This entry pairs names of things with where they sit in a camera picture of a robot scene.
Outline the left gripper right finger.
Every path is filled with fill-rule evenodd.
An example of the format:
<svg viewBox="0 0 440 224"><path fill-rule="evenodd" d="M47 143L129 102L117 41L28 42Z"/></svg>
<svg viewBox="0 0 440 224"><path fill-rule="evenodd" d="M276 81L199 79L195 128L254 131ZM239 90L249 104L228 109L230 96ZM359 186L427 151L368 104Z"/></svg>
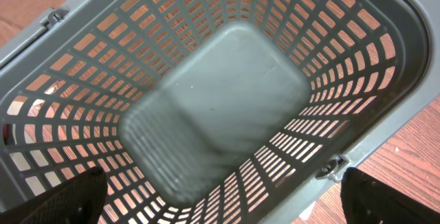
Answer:
<svg viewBox="0 0 440 224"><path fill-rule="evenodd" d="M439 213L357 168L348 168L341 182L347 223L438 223Z"/></svg>

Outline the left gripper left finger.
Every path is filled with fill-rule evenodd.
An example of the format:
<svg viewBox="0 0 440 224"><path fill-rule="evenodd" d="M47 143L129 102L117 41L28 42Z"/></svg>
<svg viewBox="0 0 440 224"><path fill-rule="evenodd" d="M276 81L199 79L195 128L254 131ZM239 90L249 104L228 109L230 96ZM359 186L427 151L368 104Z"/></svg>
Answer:
<svg viewBox="0 0 440 224"><path fill-rule="evenodd" d="M106 196L106 173L95 166L2 213L1 224L96 224Z"/></svg>

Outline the white tube with gold cap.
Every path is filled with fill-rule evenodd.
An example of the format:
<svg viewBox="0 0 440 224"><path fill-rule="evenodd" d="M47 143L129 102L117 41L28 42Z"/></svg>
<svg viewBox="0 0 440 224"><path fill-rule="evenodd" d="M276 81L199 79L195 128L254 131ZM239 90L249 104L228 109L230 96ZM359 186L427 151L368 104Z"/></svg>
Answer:
<svg viewBox="0 0 440 224"><path fill-rule="evenodd" d="M309 217L311 216L314 207L316 205L316 202L314 201L313 203L311 203L305 210L303 210L300 214L299 214L299 218L303 221L307 221L309 219Z"/></svg>

